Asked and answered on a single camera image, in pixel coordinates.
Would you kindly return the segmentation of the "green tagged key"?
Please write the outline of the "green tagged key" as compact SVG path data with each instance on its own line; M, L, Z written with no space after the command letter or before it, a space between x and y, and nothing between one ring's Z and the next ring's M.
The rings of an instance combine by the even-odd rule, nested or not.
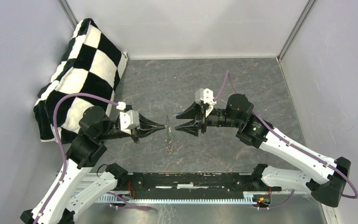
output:
M168 139L170 139L172 137L171 126L170 125L166 126L166 136L167 136Z

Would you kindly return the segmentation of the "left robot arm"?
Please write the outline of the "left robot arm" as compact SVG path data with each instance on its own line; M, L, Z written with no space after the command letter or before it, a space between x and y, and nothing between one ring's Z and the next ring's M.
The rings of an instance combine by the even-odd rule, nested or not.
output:
M85 110L79 121L79 134L64 154L59 175L40 201L31 210L21 214L26 224L73 224L97 199L109 191L123 190L128 184L128 172L116 163L77 195L79 183L106 152L105 140L130 137L135 143L156 131L165 129L132 109L125 108L116 122L112 122L103 108L92 106Z

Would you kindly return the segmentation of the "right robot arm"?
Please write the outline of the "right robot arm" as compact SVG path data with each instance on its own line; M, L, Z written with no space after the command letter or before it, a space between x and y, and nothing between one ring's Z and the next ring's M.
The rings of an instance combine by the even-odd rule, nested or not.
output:
M345 157L324 156L284 135L278 128L255 115L254 105L244 94L232 94L224 109L216 108L208 90L196 95L193 104L177 115L185 120L175 127L194 136L209 126L237 128L244 144L274 154L295 166L295 170L259 164L250 178L255 190L280 187L307 192L318 202L336 208L349 182L351 162Z

